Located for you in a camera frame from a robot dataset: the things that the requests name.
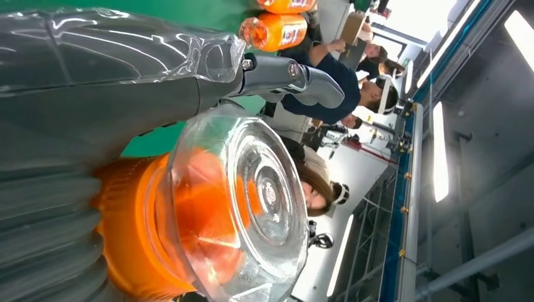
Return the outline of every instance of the ceiling light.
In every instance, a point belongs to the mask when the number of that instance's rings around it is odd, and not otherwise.
[[[469,19],[469,17],[473,13],[473,11],[477,7],[477,5],[479,5],[479,3],[480,3],[480,0],[473,0],[473,2],[471,2],[471,5],[469,6],[469,8],[467,8],[467,10],[463,14],[462,18],[460,18],[460,21],[458,21],[456,26],[454,26],[454,28],[452,29],[450,35],[447,37],[445,42],[442,44],[441,48],[438,50],[436,55],[432,58],[432,60],[430,61],[430,64],[428,65],[426,70],[423,72],[422,76],[419,78],[419,80],[418,80],[418,88],[420,88],[423,85],[423,83],[426,81],[426,78],[430,75],[430,72],[432,71],[432,69],[434,69],[434,67],[436,67],[436,64],[438,63],[438,61],[441,59],[441,57],[445,53],[445,50],[447,50],[449,45],[456,38],[456,35],[462,29],[463,25],[465,24],[467,19]]]
[[[343,234],[343,239],[341,241],[341,246],[339,247],[338,258],[336,259],[336,264],[334,264],[334,270],[332,271],[332,277],[330,278],[330,284],[328,284],[328,290],[326,291],[326,296],[330,297],[334,293],[334,288],[336,288],[336,282],[338,281],[339,268],[341,267],[341,261],[343,261],[343,254],[345,254],[345,247],[347,246],[347,240],[349,239],[350,229],[352,227],[352,220],[354,215],[349,217],[347,221],[347,227],[345,228],[345,234]]]
[[[518,11],[514,11],[504,27],[514,40],[519,51],[534,71],[534,29]]]
[[[439,102],[432,112],[434,131],[434,197],[439,203],[449,194],[449,172],[445,150],[443,105]]]
[[[404,93],[408,93],[408,91],[410,91],[410,89],[412,88],[413,72],[414,61],[410,60],[408,61],[408,65],[406,66],[406,85],[404,86]]]

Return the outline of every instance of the blue rail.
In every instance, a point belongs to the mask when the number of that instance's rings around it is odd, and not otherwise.
[[[406,121],[405,131],[410,133],[414,128],[414,118],[412,115]],[[393,208],[391,212],[391,225],[389,227],[389,241],[386,248],[386,257],[383,269],[382,287],[380,288],[380,302],[393,302],[395,299],[395,289],[397,286],[397,270],[399,266],[399,251],[401,250],[402,226],[404,225],[404,214],[401,208],[404,206],[406,196],[407,180],[404,174],[408,172],[411,154],[404,153],[399,159],[399,169],[397,170],[397,182],[395,183],[395,196],[393,198]]]

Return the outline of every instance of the dark hair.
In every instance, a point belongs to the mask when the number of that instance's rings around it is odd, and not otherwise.
[[[390,59],[387,59],[383,64],[384,67],[387,69],[386,74],[390,76],[394,76],[393,70],[395,69],[397,69],[397,73],[395,74],[396,77],[400,77],[405,71],[404,66]]]
[[[324,181],[324,179],[315,173],[312,169],[306,167],[304,164],[296,162],[295,166],[297,167],[298,177],[300,181],[304,181],[314,190],[316,190],[324,200],[326,205],[322,209],[308,209],[308,216],[321,216],[330,210],[332,203],[334,202],[334,193],[330,188],[330,184]]]
[[[377,86],[383,90],[383,86],[384,85],[384,82],[383,81],[377,81]],[[378,113],[378,110],[380,109],[380,100],[382,98],[379,98],[378,100],[376,100],[375,102],[371,102],[369,105],[367,105],[367,109],[373,111],[374,113]],[[395,105],[397,104],[397,102],[399,101],[399,93],[397,92],[397,88],[395,88],[395,86],[393,86],[393,84],[391,84],[391,86],[389,86],[389,93],[387,95],[387,100],[385,102],[385,109],[386,109],[386,112],[383,113],[383,115],[388,115],[392,112],[392,110],[388,110],[388,109],[391,109],[393,107],[395,107]]]
[[[356,117],[356,118],[354,119],[354,123],[355,123],[355,124],[354,124],[353,129],[360,129],[361,125],[363,124],[363,121],[361,120],[361,118]]]
[[[379,47],[378,57],[369,58],[369,61],[375,62],[376,64],[384,63],[387,60],[387,51],[383,46],[377,45]]]

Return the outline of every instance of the woman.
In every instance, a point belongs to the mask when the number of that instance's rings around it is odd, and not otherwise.
[[[323,215],[332,204],[343,204],[348,199],[348,187],[330,181],[328,167],[322,157],[290,138],[281,139],[297,167],[309,216]]]
[[[364,60],[374,62],[376,64],[384,63],[387,60],[387,51],[380,45],[373,44],[373,28],[371,27],[371,21],[369,16],[365,18],[365,22],[361,27],[361,30],[358,34],[358,38],[367,42],[367,46],[363,51],[363,56],[360,60],[362,63]]]

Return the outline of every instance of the worker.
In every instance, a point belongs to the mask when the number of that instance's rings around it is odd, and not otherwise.
[[[360,62],[369,60],[371,62],[375,62],[376,64],[381,64],[387,60],[387,51],[385,48],[373,43],[374,34],[369,17],[365,18],[365,22],[361,27],[358,38],[367,42],[367,46],[363,50],[363,55],[361,56]]]
[[[312,10],[308,12],[310,33],[304,41],[288,50],[283,50],[281,55],[290,57],[298,63],[315,67],[329,74],[336,81],[345,94],[345,98],[336,108],[323,107],[320,104],[307,106],[299,102],[291,94],[283,97],[282,106],[289,112],[296,115],[305,115],[324,123],[333,125],[351,114],[357,106],[364,106],[369,110],[378,113],[382,99],[383,82],[378,84],[367,82],[361,89],[358,87],[358,78],[353,70],[336,60],[330,52],[343,52],[345,42],[337,39],[332,43],[313,42],[311,37],[317,37],[319,31],[318,12]],[[389,86],[388,98],[385,103],[387,112],[397,104],[398,93],[393,85]]]
[[[377,63],[376,61],[365,59],[358,65],[356,71],[365,71],[369,73],[359,81],[359,83],[362,84],[366,81],[376,79],[380,74],[387,74],[388,76],[394,76],[395,78],[402,77],[405,68],[401,64],[390,59],[387,59],[384,63]]]
[[[330,181],[326,161],[313,149],[291,138],[281,139],[297,168],[308,216],[323,215],[332,204],[343,204],[349,198],[348,187]]]
[[[349,129],[360,129],[363,121],[352,113],[341,120],[341,124]]]

